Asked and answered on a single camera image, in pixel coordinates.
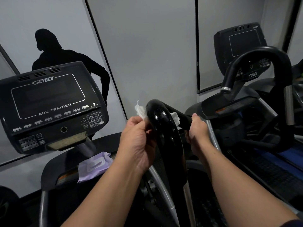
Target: black hood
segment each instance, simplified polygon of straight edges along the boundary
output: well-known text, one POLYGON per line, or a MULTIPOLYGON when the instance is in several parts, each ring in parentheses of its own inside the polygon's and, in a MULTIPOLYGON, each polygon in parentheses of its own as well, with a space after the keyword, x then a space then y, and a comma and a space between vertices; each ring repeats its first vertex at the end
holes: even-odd
POLYGON ((55 34, 47 29, 39 29, 35 33, 37 48, 40 51, 51 52, 62 49, 55 34))

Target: right hand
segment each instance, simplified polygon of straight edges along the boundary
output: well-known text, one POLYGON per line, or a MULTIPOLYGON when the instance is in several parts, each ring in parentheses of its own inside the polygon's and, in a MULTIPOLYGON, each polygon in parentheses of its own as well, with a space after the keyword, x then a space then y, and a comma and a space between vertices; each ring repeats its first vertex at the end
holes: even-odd
POLYGON ((207 124, 194 113, 192 115, 191 126, 185 131, 186 141, 191 144, 191 150, 195 156, 200 157, 202 153, 201 144, 210 143, 207 124))

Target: air vent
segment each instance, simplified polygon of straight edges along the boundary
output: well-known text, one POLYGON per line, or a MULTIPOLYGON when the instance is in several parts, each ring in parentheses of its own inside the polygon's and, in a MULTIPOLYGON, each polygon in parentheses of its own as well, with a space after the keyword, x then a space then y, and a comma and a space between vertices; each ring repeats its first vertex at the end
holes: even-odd
POLYGON ((35 77, 39 77, 39 76, 45 76, 45 72, 37 72, 34 74, 35 77))
POLYGON ((52 68, 49 70, 50 73, 56 73, 56 72, 60 72, 60 68, 52 68))
POLYGON ((19 81, 24 81, 24 80, 28 80, 28 79, 30 79, 30 77, 29 76, 20 76, 20 77, 18 77, 18 80, 19 81))

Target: white wipe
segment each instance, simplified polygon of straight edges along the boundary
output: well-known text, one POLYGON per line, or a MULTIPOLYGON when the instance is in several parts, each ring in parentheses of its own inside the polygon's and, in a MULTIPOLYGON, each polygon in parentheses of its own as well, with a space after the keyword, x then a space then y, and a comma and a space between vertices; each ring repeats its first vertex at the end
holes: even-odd
MULTIPOLYGON (((145 119, 147 117, 146 111, 145 111, 144 107, 139 106, 139 100, 140 99, 138 99, 137 105, 134 107, 134 109, 136 110, 138 116, 140 116, 142 119, 145 119)), ((176 126, 179 126, 180 125, 180 118, 178 117, 177 113, 173 112, 173 113, 171 113, 171 116, 172 116, 176 126)))

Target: forearm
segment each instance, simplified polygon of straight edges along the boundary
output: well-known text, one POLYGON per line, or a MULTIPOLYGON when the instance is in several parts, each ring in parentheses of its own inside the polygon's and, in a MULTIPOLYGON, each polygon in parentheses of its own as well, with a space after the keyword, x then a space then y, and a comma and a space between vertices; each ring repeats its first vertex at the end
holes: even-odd
POLYGON ((131 161, 116 158, 62 227, 123 226, 141 177, 131 161))
POLYGON ((277 198, 230 162, 210 142, 200 142, 199 157, 230 226, 281 226, 296 219, 277 198))

